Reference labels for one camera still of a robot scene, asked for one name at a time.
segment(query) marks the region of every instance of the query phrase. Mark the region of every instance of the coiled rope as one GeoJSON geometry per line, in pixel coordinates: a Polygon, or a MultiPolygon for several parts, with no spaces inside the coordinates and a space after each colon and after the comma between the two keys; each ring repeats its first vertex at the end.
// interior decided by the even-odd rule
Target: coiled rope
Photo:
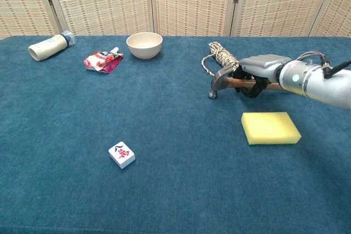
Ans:
{"type": "Polygon", "coordinates": [[[209,57],[214,56],[216,62],[219,63],[222,67],[232,66],[235,71],[239,67],[239,61],[234,57],[229,51],[222,47],[218,42],[211,42],[209,44],[211,54],[203,57],[201,61],[201,65],[203,69],[211,76],[214,76],[214,73],[210,71],[205,62],[209,57]]]}

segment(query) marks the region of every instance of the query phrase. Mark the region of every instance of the snack bag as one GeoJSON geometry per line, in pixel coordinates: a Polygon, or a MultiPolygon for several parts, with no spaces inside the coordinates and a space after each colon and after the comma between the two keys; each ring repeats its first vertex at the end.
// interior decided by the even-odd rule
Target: snack bag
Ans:
{"type": "Polygon", "coordinates": [[[123,54],[118,53],[118,48],[116,47],[110,52],[94,52],[84,59],[83,63],[88,70],[111,73],[122,59],[123,54]]]}

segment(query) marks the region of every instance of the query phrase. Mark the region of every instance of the white bowl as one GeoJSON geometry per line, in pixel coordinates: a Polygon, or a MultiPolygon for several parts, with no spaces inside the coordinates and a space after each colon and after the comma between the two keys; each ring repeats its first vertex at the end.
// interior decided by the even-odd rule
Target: white bowl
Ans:
{"type": "Polygon", "coordinates": [[[137,58],[149,60],[161,50],[162,37],[153,32],[136,33],[127,38],[130,52],[137,58]]]}

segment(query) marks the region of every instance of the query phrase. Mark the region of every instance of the white bottle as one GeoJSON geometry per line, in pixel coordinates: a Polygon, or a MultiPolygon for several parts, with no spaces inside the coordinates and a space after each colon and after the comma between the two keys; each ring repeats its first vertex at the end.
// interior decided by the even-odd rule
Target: white bottle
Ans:
{"type": "Polygon", "coordinates": [[[76,43],[74,34],[68,30],[61,34],[55,35],[45,41],[30,45],[28,51],[37,61],[45,60],[56,54],[60,50],[67,48],[76,43]]]}

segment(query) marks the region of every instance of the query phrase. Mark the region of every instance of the hammer handle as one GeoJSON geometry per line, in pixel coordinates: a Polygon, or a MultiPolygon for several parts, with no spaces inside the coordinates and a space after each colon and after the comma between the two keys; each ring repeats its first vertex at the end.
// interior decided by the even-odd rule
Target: hammer handle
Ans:
{"type": "MultiPolygon", "coordinates": [[[[239,88],[239,87],[246,87],[246,88],[252,88],[254,84],[256,83],[255,80],[253,79],[236,79],[236,78],[228,78],[228,88],[239,88]]],[[[266,89],[268,90],[283,90],[279,84],[277,83],[271,83],[268,84],[266,89]]]]}

